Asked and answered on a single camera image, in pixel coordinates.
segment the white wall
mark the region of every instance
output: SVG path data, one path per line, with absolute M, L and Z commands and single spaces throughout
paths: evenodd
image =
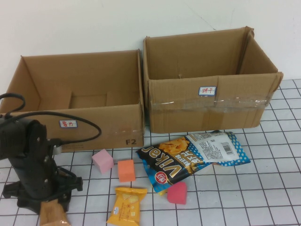
M 285 79 L 301 78 L 301 0 L 0 0 L 0 93 L 20 55 L 142 49 L 145 36 L 255 28 Z

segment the brown snack packet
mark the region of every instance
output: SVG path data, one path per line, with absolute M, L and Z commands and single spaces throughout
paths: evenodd
M 71 226 L 57 199 L 41 203 L 40 226 Z

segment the snack bag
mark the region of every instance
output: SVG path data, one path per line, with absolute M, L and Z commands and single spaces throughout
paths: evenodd
M 237 166 L 249 163 L 232 132 L 189 134 L 137 151 L 156 192 L 212 164 Z
M 58 200 L 41 202 L 40 226 L 71 226 Z
M 116 202 L 107 223 L 118 226 L 139 226 L 140 202 L 147 189 L 117 187 Z

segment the white tiled floor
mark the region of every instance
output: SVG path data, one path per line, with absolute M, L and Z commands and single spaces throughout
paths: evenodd
M 133 158 L 136 181 L 120 183 L 115 165 L 102 175 L 92 165 L 97 151 L 63 153 L 58 165 L 84 179 L 84 190 L 73 191 L 68 219 L 72 226 L 105 226 L 116 195 L 115 187 L 145 187 L 141 202 L 141 226 L 294 226 L 301 225 L 301 80 L 283 81 L 260 126 L 233 129 L 250 164 L 237 167 L 208 166 L 185 179 L 186 205 L 170 204 L 165 196 L 152 192 L 135 150 L 109 150 L 115 162 Z M 145 145 L 177 138 L 180 134 L 145 132 Z M 5 184 L 17 181 L 7 160 L 0 161 L 0 193 Z M 36 226 L 38 216 L 19 209 L 16 199 L 0 197 L 1 226 Z

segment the open cardboard box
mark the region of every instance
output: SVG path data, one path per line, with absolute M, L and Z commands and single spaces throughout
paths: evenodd
M 23 56 L 7 92 L 22 94 L 22 112 L 56 111 L 97 124 L 95 140 L 64 145 L 63 151 L 143 146 L 144 114 L 140 51 L 54 56 Z M 6 98 L 0 112 L 20 105 Z M 48 115 L 33 118 L 45 124 L 48 138 L 82 139 L 97 130 L 80 121 Z
M 146 37 L 143 58 L 155 133 L 256 127 L 283 78 L 249 27 Z

